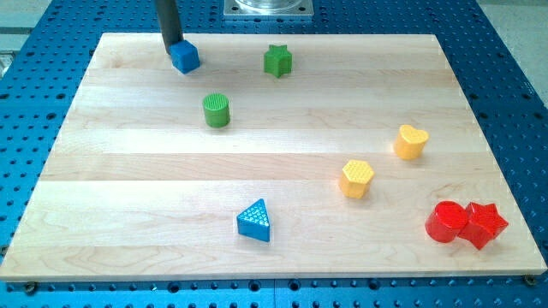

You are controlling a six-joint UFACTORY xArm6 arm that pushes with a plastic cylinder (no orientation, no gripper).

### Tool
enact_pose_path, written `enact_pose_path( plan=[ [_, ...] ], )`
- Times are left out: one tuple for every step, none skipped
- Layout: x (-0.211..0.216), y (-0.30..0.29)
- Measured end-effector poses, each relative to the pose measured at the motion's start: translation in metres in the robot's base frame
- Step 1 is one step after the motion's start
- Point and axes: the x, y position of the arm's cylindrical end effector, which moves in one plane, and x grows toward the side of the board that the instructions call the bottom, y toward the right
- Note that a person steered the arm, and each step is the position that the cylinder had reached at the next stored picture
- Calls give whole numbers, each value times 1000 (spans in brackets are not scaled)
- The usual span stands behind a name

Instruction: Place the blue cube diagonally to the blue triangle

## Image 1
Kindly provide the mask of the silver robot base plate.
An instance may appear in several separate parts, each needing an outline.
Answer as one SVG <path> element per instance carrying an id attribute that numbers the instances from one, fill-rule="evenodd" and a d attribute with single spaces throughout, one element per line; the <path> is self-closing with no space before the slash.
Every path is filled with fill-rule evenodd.
<path id="1" fill-rule="evenodd" d="M 310 19 L 313 0 L 224 0 L 225 20 Z"/>

